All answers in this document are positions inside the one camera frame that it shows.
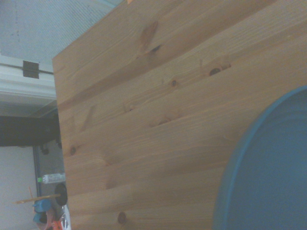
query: plastic bottle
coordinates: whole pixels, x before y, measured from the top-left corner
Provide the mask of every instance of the plastic bottle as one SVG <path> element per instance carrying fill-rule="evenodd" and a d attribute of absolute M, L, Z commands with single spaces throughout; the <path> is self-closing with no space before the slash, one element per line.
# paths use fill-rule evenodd
<path fill-rule="evenodd" d="M 44 184 L 59 183 L 65 181 L 65 173 L 47 174 L 43 177 L 38 177 L 37 182 L 43 182 Z"/>

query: wooden stick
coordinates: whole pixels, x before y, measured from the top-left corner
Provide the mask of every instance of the wooden stick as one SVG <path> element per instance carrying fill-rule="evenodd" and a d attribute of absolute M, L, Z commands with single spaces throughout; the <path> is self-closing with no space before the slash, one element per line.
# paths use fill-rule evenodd
<path fill-rule="evenodd" d="M 28 189 L 29 189 L 29 192 L 30 192 L 31 199 L 33 199 L 33 195 L 32 195 L 31 188 L 28 187 Z M 33 212 L 33 214 L 35 214 L 35 208 L 34 208 L 34 206 L 32 207 L 32 212 Z"/>
<path fill-rule="evenodd" d="M 48 199 L 48 198 L 54 198 L 54 197 L 59 197 L 59 196 L 61 196 L 61 194 L 40 196 L 40 197 L 27 199 L 27 200 L 19 200 L 19 201 L 13 202 L 13 204 L 23 204 L 23 203 L 26 203 L 26 202 L 37 201 L 37 200 Z"/>

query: wooden table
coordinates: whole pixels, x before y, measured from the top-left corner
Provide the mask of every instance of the wooden table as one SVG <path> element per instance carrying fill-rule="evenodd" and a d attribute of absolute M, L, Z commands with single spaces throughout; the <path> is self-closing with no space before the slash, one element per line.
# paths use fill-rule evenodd
<path fill-rule="evenodd" d="M 73 230 L 210 229 L 236 143 L 306 60 L 306 0 L 124 1 L 53 59 Z"/>

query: blue plastic basin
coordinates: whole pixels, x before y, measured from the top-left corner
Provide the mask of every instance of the blue plastic basin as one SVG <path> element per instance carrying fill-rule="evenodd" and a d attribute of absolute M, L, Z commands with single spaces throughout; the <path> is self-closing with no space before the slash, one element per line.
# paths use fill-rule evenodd
<path fill-rule="evenodd" d="M 307 230 L 307 86 L 269 106 L 222 177 L 214 230 Z"/>

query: gray wall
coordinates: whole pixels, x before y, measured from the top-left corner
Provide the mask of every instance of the gray wall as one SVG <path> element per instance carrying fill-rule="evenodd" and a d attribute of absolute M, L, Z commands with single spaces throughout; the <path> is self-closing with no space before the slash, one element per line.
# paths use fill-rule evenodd
<path fill-rule="evenodd" d="M 32 147 L 0 147 L 0 223 L 2 230 L 30 230 L 33 223 L 32 203 L 12 204 L 29 199 L 28 187 L 36 197 Z"/>

